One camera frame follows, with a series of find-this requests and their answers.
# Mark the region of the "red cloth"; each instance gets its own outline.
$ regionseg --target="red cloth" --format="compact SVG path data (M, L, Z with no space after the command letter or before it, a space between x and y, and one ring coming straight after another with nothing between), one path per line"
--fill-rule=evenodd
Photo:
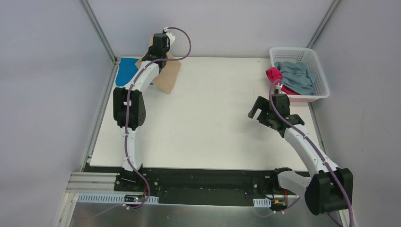
M267 75L267 78L269 78L270 82L272 82L272 83L277 79L282 79L283 78L281 76L280 70L278 70L275 67L266 70L266 75ZM287 93L287 95L299 95L297 92L289 89L288 87L286 87L284 85L283 85L283 88L281 90L284 91L285 93Z

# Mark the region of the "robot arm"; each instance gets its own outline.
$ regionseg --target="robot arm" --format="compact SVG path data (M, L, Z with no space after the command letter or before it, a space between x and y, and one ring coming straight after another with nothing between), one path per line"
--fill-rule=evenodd
M175 40L175 35L164 29L163 33L153 35L153 44L149 47L147 54L142 58L142 64L135 76L124 86L116 87L113 91L113 117L121 128L122 137L126 135L126 110L127 95L130 92L130 112L128 116L128 156L133 166L138 169L142 165L143 153L139 149L139 135L141 126L146 118L145 104L142 93L146 91L152 80L161 72L166 61L152 63L153 60L166 59L167 52ZM124 159L122 167L125 171L132 172L127 158Z
M309 132L304 126L302 119L297 114L290 115L288 96L286 94L279 94L276 91L271 98L278 113L307 136ZM342 192L334 182L333 177L319 155L304 136L288 126L277 116L269 100L261 96L258 97L248 117L253 118L257 109L261 109L257 120L277 130L291 144L305 164L310 175L310 177L300 176L290 168L275 169L269 178L271 183L269 184L268 191L278 193L282 189L287 189L297 194L305 199L309 210L314 215L346 209L347 204ZM323 154L325 162L334 170L349 200L352 201L352 173L347 168L340 169L321 149L319 151Z

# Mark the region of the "white plastic basket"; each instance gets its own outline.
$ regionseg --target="white plastic basket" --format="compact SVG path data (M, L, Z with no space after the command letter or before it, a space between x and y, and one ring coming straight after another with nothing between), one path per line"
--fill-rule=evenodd
M270 49L271 65L277 61L303 62L311 72L316 73L316 81L312 85L315 90L314 96L288 95L290 101L313 102L319 98L327 98L330 95L326 77L312 49L299 47L273 47Z

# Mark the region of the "gray wall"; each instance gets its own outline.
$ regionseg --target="gray wall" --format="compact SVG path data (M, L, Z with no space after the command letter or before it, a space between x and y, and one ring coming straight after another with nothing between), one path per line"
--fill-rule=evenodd
M399 226L401 1L344 1L315 50L331 96L313 107L326 151L354 174L359 226Z
M49 227L111 62L78 0L2 0L0 31L0 226Z
M142 56L166 26L184 29L191 56L267 57L274 46L305 47L331 0L90 0L117 56ZM176 32L174 56L188 51Z

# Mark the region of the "brown cardboard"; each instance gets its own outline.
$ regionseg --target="brown cardboard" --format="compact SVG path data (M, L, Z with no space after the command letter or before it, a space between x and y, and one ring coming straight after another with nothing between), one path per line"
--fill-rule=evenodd
M150 38L149 46L151 46L152 43L153 43L153 36ZM174 56L171 55L170 52L168 52L167 58L174 58ZM141 63L142 63L142 58L135 64L138 67L138 69ZM159 75L153 79L152 83L165 93L170 94L174 88L174 84L175 81L177 80L180 68L181 68L181 62L167 61L165 67L162 69Z

